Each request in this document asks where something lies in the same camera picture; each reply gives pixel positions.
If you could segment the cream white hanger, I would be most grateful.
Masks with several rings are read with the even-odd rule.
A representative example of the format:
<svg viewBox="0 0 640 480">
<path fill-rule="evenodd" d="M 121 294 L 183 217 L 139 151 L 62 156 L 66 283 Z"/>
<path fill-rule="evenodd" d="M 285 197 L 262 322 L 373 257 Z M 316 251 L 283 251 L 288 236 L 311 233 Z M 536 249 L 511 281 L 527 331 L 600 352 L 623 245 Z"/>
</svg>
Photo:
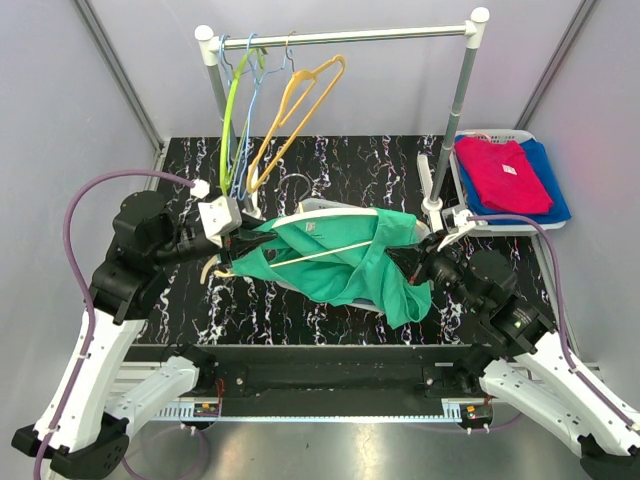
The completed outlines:
<svg viewBox="0 0 640 480">
<path fill-rule="evenodd" d="M 414 233 L 417 218 L 403 212 L 375 209 L 373 217 L 337 217 L 318 220 L 298 220 L 274 227 L 281 218 L 264 224 L 265 230 L 275 232 L 278 238 L 265 243 L 249 254 L 224 267 L 219 253 L 213 255 L 204 265 L 200 282 L 204 283 L 210 274 L 220 278 L 242 275 L 258 275 L 266 279 L 282 279 L 277 271 L 281 268 L 300 269 L 306 265 L 317 270 L 324 267 L 349 266 L 354 269 L 372 251 L 382 248 L 383 240 L 418 240 Z M 372 240 L 369 246 L 336 255 L 309 259 L 311 255 L 326 252 L 351 244 Z"/>
</svg>

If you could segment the green tank top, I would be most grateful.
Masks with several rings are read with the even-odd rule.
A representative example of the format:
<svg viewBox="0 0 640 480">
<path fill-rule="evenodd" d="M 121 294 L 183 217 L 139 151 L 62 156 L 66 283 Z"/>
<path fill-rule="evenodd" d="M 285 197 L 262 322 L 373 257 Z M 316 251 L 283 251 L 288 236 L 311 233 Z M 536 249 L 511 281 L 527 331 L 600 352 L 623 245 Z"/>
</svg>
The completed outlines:
<svg viewBox="0 0 640 480">
<path fill-rule="evenodd" d="M 426 284 L 411 285 L 387 255 L 418 243 L 415 215 L 378 208 L 325 208 L 270 220 L 257 228 L 275 237 L 232 262 L 231 271 L 285 283 L 316 303 L 367 300 L 395 329 L 417 323 L 432 299 Z"/>
</svg>

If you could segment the lime green hanger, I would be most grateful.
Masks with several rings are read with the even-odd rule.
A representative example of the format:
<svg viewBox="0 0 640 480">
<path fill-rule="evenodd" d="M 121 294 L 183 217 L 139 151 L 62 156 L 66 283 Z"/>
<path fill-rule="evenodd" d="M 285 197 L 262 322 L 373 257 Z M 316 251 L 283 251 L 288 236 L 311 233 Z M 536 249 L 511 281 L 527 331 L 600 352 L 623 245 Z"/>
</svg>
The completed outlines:
<svg viewBox="0 0 640 480">
<path fill-rule="evenodd" d="M 261 68 L 264 67 L 264 54 L 259 52 L 258 48 L 250 48 L 241 58 L 234 70 L 232 80 L 228 90 L 228 97 L 224 110 L 224 116 L 222 121 L 222 136 L 220 146 L 220 158 L 219 158 L 219 186 L 224 195 L 230 193 L 232 183 L 232 168 L 229 166 L 230 149 L 231 149 L 231 126 L 233 118 L 233 107 L 240 84 L 241 77 L 243 76 L 244 69 L 249 64 L 251 57 L 255 56 L 258 64 Z"/>
</svg>

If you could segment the yellow plastic hanger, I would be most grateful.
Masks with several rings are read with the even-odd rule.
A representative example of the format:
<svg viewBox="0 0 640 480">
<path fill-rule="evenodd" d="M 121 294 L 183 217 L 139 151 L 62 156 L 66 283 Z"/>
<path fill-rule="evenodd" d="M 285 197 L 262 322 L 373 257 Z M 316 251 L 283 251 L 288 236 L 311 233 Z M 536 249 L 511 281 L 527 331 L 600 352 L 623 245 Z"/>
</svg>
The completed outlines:
<svg viewBox="0 0 640 480">
<path fill-rule="evenodd" d="M 259 163 L 263 159 L 271 139 L 279 130 L 286 126 L 290 118 L 297 113 L 299 108 L 306 101 L 307 97 L 316 87 L 318 77 L 335 65 L 339 66 L 336 75 L 327 85 L 326 89 L 319 95 L 316 102 L 309 108 L 309 111 L 306 113 L 306 115 L 301 118 L 300 123 L 289 135 L 286 142 L 273 155 L 270 163 L 264 168 L 263 172 L 257 175 Z M 287 152 L 293 141 L 298 137 L 302 129 L 308 124 L 311 118 L 315 115 L 316 111 L 323 104 L 327 96 L 332 92 L 338 81 L 341 79 L 344 74 L 345 68 L 345 57 L 341 54 L 337 54 L 315 69 L 295 70 L 291 74 L 290 80 L 288 81 L 283 91 L 280 105 L 274 121 L 272 122 L 270 129 L 266 133 L 260 148 L 257 150 L 256 155 L 248 165 L 246 178 L 246 192 L 248 194 L 255 193 L 268 180 L 271 172 L 276 167 L 276 164 Z"/>
</svg>

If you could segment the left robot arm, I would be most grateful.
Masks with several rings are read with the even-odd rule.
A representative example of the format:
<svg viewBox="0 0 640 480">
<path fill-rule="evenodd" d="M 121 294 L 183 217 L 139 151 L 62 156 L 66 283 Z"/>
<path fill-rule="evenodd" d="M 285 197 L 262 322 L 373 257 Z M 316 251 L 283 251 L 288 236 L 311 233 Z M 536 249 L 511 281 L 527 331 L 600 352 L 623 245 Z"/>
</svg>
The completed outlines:
<svg viewBox="0 0 640 480">
<path fill-rule="evenodd" d="M 168 286 L 166 267 L 221 255 L 241 258 L 275 239 L 261 221 L 223 197 L 205 206 L 213 220 L 231 216 L 220 244 L 195 224 L 177 226 L 165 197 L 136 192 L 113 220 L 114 237 L 88 283 L 89 302 L 73 356 L 42 417 L 18 429 L 17 450 L 67 479 L 104 479 L 124 459 L 130 440 L 177 397 L 215 390 L 217 359 L 192 345 L 177 347 L 158 371 L 119 398 L 109 394 L 133 341 Z"/>
</svg>

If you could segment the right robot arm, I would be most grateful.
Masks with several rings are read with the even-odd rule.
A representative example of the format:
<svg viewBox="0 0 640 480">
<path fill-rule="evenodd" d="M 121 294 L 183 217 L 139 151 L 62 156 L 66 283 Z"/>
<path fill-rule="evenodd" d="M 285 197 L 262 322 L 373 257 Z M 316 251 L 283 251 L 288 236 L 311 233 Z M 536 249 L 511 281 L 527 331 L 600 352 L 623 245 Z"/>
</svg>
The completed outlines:
<svg viewBox="0 0 640 480">
<path fill-rule="evenodd" d="M 414 286 L 444 288 L 468 308 L 478 343 L 451 369 L 457 390 L 509 404 L 580 460 L 592 479 L 639 476 L 639 413 L 568 350 L 560 327 L 516 291 L 517 276 L 497 251 L 458 260 L 437 236 L 387 249 Z"/>
</svg>

